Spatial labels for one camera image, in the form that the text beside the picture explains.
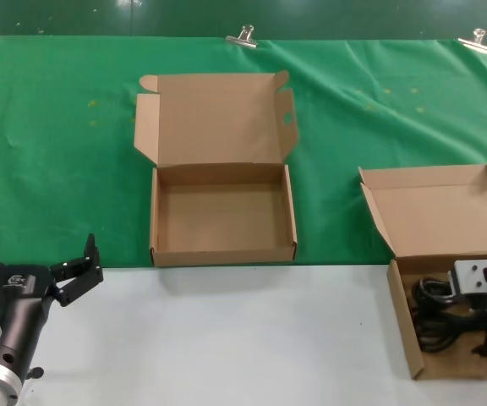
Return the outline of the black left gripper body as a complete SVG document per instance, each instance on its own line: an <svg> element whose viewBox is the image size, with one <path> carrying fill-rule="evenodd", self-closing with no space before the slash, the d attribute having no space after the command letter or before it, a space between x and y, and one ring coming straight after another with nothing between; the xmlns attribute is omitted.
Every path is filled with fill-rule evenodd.
<svg viewBox="0 0 487 406"><path fill-rule="evenodd" d="M0 264L0 365L21 381L47 322L53 285L48 266Z"/></svg>

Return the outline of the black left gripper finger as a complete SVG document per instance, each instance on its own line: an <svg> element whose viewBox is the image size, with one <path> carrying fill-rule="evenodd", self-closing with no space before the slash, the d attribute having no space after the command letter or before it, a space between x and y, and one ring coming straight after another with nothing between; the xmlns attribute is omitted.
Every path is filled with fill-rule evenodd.
<svg viewBox="0 0 487 406"><path fill-rule="evenodd" d="M71 305L100 284L103 281L103 268L95 235L88 235L80 258L52 265L50 273L53 277L52 297L62 307Z"/></svg>

